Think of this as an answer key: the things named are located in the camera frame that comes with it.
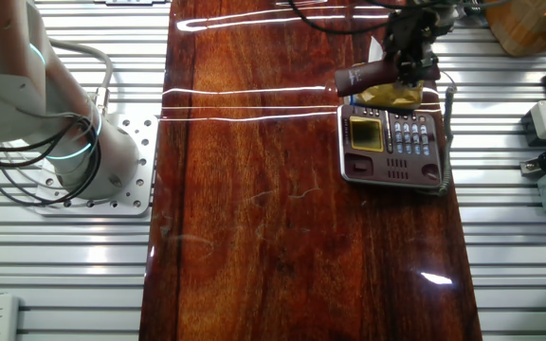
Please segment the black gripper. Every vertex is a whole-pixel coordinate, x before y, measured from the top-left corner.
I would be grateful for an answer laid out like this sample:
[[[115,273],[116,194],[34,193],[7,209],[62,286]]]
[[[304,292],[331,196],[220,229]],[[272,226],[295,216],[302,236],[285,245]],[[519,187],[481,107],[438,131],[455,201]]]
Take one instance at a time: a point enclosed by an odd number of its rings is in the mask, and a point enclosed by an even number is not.
[[[397,71],[397,82],[414,87],[419,81],[418,64],[408,51],[421,47],[419,67],[423,71],[438,70],[438,57],[430,45],[438,37],[438,8],[398,9],[391,12],[386,24],[384,51],[394,55],[393,63]]]

